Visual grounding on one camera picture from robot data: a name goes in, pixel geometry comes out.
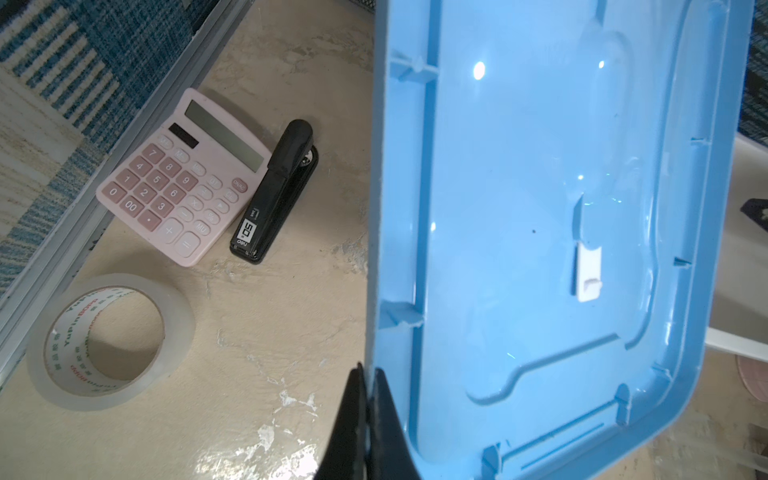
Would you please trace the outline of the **blue plastic bin lid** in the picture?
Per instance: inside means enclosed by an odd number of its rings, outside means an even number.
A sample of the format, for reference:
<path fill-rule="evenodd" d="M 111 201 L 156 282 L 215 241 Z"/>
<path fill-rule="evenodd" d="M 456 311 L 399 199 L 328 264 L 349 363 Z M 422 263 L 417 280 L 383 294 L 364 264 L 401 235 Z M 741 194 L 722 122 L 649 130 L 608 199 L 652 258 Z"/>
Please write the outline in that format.
<path fill-rule="evenodd" d="M 425 479 L 589 479 L 685 410 L 750 1 L 380 1 L 366 366 Z"/>

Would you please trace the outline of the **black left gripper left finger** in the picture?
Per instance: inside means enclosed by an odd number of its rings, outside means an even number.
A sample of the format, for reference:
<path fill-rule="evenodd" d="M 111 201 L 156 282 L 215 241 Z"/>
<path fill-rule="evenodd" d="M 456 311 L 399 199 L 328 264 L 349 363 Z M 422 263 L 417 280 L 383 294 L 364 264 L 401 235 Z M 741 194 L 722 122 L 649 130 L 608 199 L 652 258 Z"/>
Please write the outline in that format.
<path fill-rule="evenodd" d="M 363 365 L 350 371 L 330 439 L 314 479 L 366 476 L 367 390 Z"/>

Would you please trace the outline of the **white plastic storage bin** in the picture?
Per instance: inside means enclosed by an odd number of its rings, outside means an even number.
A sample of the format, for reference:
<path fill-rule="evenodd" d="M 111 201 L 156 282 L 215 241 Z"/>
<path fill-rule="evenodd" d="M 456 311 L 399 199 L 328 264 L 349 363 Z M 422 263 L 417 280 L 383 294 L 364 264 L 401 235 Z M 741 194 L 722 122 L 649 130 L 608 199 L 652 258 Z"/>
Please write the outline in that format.
<path fill-rule="evenodd" d="M 767 148 L 736 136 L 707 346 L 767 360 Z"/>

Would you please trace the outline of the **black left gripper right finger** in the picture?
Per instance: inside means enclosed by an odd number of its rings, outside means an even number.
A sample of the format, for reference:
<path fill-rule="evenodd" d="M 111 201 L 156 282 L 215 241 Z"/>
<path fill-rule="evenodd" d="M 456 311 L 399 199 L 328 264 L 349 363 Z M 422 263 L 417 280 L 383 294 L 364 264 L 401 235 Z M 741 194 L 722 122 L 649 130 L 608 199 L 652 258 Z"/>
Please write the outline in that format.
<path fill-rule="evenodd" d="M 386 379 L 377 368 L 368 401 L 370 447 L 368 478 L 373 480 L 419 480 L 404 431 Z"/>

